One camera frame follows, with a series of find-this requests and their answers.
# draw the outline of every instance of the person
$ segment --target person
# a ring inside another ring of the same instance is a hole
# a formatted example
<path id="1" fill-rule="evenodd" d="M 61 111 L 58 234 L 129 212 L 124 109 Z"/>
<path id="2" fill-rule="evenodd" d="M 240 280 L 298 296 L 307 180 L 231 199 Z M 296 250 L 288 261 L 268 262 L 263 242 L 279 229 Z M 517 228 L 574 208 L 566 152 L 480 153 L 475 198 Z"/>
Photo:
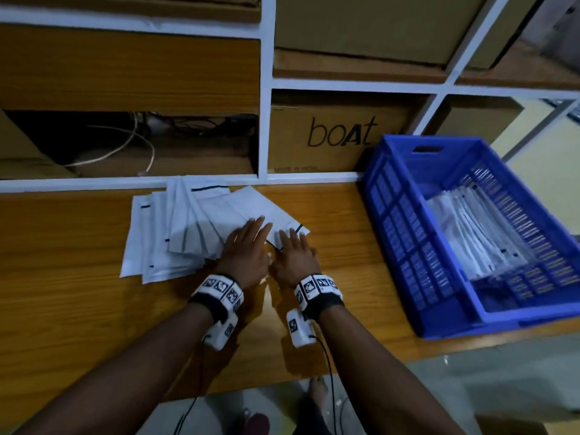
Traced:
<path id="1" fill-rule="evenodd" d="M 294 230 L 289 236 L 280 231 L 282 255 L 270 265 L 263 245 L 272 225 L 262 228 L 263 222 L 263 217 L 250 220 L 232 232 L 216 265 L 217 275 L 230 278 L 245 290 L 269 273 L 281 289 L 294 288 L 304 278 L 321 274 L 316 250 Z M 464 434 L 427 388 L 349 313 L 338 296 L 328 294 L 318 307 L 310 314 L 320 326 L 366 433 Z M 198 290 L 180 311 L 87 373 L 15 433 L 134 434 L 220 315 L 223 311 L 219 306 Z M 310 416 L 302 421 L 299 417 L 297 431 L 301 433 L 323 430 L 316 429 L 314 421 L 321 421 L 319 408 L 325 387 L 320 386 L 320 379 L 314 381 L 318 384 L 311 381 L 310 396 L 315 408 L 311 402 Z"/>

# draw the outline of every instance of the blue basket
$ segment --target blue basket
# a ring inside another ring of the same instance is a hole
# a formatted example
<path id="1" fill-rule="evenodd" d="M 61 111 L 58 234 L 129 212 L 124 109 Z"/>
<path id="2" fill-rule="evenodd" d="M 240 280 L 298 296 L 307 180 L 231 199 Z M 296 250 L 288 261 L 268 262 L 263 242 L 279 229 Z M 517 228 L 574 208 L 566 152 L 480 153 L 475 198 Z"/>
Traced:
<path id="1" fill-rule="evenodd" d="M 426 200 L 477 185 L 537 263 L 470 282 Z M 480 138 L 385 136 L 361 181 L 402 304 L 425 338 L 482 334 L 580 315 L 580 248 Z"/>

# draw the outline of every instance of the white shelf frame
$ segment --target white shelf frame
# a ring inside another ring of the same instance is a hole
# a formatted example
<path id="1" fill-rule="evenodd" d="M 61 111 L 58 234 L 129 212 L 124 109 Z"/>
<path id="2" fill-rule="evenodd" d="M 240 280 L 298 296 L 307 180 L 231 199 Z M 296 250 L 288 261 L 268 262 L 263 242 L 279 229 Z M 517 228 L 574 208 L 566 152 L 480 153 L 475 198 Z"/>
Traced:
<path id="1" fill-rule="evenodd" d="M 460 74 L 493 26 L 509 0 L 487 0 L 463 41 L 456 50 L 442 84 L 410 82 L 376 82 L 355 80 L 273 78 L 276 0 L 262 0 L 259 24 L 238 24 L 175 18 L 153 18 L 140 15 L 83 12 L 56 8 L 0 5 L 0 23 L 47 25 L 133 31 L 151 34 L 234 37 L 260 40 L 260 116 L 259 159 L 257 175 L 196 176 L 200 182 L 219 180 L 228 185 L 297 184 L 355 182 L 360 174 L 353 172 L 268 174 L 267 159 L 270 133 L 272 89 L 320 90 L 345 92 L 381 92 L 429 94 L 423 109 L 410 125 L 409 134 L 421 134 L 438 107 L 449 94 L 498 97 L 554 98 L 565 102 L 540 122 L 510 151 L 504 161 L 512 160 L 551 125 L 562 119 L 580 102 L 580 90 L 546 90 L 517 87 L 457 85 Z M 0 192 L 74 191 L 94 189 L 163 188 L 167 177 L 119 177 L 103 179 L 6 180 Z"/>

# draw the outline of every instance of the person's left hand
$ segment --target person's left hand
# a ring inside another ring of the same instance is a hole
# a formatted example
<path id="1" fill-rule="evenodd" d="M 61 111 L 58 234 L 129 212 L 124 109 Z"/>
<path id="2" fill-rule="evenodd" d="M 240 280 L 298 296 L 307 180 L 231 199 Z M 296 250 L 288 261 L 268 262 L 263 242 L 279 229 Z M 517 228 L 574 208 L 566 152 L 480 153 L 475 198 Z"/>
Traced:
<path id="1" fill-rule="evenodd" d="M 268 276 L 270 257 L 263 246 L 272 223 L 260 229 L 263 222 L 264 217 L 250 220 L 230 233 L 216 266 L 216 273 L 235 279 L 242 290 Z"/>

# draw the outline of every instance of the stack of white envelopes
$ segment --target stack of white envelopes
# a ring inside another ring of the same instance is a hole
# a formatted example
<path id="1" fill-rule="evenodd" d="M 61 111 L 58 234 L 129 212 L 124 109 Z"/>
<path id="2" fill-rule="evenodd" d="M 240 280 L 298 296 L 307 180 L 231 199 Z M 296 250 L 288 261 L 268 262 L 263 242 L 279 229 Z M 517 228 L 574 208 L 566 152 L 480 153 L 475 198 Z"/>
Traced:
<path id="1" fill-rule="evenodd" d="M 121 278 L 142 275 L 147 284 L 195 273 L 220 258 L 232 231 L 262 215 L 264 225 L 273 224 L 267 239 L 277 249 L 280 230 L 310 232 L 251 186 L 230 192 L 218 181 L 172 177 L 166 191 L 133 197 Z"/>

